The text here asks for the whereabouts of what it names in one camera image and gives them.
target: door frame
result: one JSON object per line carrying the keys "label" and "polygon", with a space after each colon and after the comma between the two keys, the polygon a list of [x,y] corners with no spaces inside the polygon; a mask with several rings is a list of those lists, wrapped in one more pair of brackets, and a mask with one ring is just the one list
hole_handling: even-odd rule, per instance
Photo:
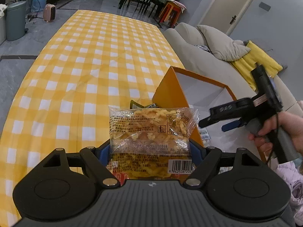
{"label": "door frame", "polygon": [[[252,3],[253,0],[247,0],[246,3],[244,4],[243,8],[240,10],[240,13],[237,16],[237,19],[234,21],[234,23],[232,23],[232,25],[229,27],[229,29],[226,32],[226,35],[230,35],[232,33],[232,31],[234,30],[234,28],[236,27],[236,25],[239,23],[240,19],[242,18],[242,16],[244,15],[244,13],[246,12],[246,10],[248,9],[249,5]],[[199,24],[202,23],[202,21],[204,20],[205,16],[207,15],[208,11],[210,10],[210,8],[212,7],[213,3],[215,2],[215,0],[212,0],[207,8],[207,10],[205,11],[205,13],[203,14]]]}

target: hand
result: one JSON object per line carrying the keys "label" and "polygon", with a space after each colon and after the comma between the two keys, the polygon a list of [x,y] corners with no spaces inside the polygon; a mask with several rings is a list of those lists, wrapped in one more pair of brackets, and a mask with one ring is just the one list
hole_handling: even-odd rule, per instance
{"label": "hand", "polygon": [[[295,149],[303,155],[303,118],[288,112],[280,112],[278,113],[278,120],[279,125],[290,135]],[[260,151],[269,156],[269,153],[272,150],[272,143],[266,142],[265,138],[262,136],[276,128],[277,117],[274,115],[264,122],[263,128],[258,132],[260,137],[249,134],[248,138],[255,142],[256,147],[259,148]]]}

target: door handle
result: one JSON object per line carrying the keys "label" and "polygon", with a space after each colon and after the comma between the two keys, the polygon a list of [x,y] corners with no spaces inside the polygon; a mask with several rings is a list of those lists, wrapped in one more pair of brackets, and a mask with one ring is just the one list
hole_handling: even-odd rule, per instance
{"label": "door handle", "polygon": [[232,24],[232,23],[236,20],[236,17],[237,17],[237,16],[232,17],[232,19],[231,19],[231,21],[230,21],[230,24]]}

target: door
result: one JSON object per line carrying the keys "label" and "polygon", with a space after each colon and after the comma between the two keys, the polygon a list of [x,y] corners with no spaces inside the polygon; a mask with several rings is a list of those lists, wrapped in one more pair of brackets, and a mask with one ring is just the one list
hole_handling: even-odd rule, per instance
{"label": "door", "polygon": [[252,0],[214,0],[200,24],[230,34]]}

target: yellow pillow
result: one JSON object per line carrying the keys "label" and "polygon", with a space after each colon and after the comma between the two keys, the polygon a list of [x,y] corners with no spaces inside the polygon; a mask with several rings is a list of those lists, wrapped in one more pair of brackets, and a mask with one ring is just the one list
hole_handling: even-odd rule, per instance
{"label": "yellow pillow", "polygon": [[272,78],[275,77],[283,68],[252,41],[249,41],[247,47],[249,47],[251,51],[239,60],[232,61],[231,64],[243,76],[249,86],[253,90],[256,90],[256,83],[250,73],[251,70],[255,68],[256,62],[263,65],[267,74]]}

